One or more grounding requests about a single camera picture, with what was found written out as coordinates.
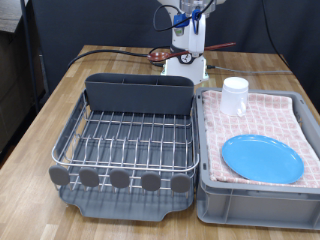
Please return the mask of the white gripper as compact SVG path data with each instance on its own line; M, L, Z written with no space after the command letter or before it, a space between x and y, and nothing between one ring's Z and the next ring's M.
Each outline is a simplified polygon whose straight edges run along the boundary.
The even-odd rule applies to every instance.
M189 51L197 58L204 52L206 18L200 12L193 12L190 21Z

